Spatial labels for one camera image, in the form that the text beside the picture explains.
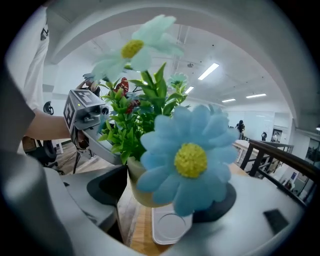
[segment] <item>ceiling fixture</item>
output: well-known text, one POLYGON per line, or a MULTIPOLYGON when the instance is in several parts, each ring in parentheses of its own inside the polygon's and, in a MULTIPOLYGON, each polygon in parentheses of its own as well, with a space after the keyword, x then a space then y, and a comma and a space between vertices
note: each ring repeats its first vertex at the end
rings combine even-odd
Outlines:
POLYGON ((192 89, 193 89, 193 87, 192 87, 192 86, 190 86, 190 87, 188 88, 188 90, 186 90, 186 91, 185 91, 185 94, 190 93, 192 89))
POLYGON ((262 93, 262 94, 250 95, 250 96, 247 96, 246 98, 250 99, 250 98, 262 97, 262 96, 267 96, 267 95, 265 93, 262 93))
POLYGON ((231 98, 231 99, 225 99, 222 102, 234 102, 236 99, 235 98, 231 98))
POLYGON ((214 71, 219 65, 217 63, 213 63, 204 73, 198 78, 199 80, 205 79, 212 71, 214 71))

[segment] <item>wooden floor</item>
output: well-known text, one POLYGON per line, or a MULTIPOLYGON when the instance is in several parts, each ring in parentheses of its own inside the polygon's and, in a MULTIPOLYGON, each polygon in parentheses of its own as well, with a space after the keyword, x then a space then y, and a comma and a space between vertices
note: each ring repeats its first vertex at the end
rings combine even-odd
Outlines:
MULTIPOLYGON (((57 149, 57 168, 62 170, 66 175, 72 175, 76 160, 76 147, 73 143, 67 143, 62 145, 62 148, 63 154, 60 154, 60 150, 57 149)), ((97 155, 92 159, 87 159, 82 156, 77 165, 76 173, 90 172, 110 166, 113 166, 113 164, 103 160, 97 155)), ((125 245, 130 246, 141 205, 133 196, 129 177, 127 186, 117 206, 124 243, 125 245)))

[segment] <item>circular indentation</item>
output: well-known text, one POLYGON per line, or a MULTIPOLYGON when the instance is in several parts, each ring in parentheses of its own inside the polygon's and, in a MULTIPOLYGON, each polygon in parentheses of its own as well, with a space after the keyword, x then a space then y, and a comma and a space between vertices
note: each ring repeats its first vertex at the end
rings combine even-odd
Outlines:
POLYGON ((170 213, 159 219, 156 229, 163 238, 179 239, 186 231, 186 222, 180 216, 170 213))

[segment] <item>black rubber pad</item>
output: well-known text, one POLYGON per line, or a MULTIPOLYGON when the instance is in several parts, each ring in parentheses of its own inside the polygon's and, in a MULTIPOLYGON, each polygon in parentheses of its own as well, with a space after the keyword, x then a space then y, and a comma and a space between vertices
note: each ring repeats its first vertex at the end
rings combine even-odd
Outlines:
POLYGON ((289 224, 278 209, 268 210, 263 214, 266 217, 274 235, 278 234, 289 224))

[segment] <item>white tray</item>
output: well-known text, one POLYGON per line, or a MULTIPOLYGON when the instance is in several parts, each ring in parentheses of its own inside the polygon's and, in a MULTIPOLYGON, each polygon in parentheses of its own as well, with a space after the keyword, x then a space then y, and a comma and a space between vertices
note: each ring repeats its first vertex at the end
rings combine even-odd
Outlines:
POLYGON ((172 204, 152 208, 152 239, 158 245, 176 243, 192 226, 192 214, 180 217, 172 204))

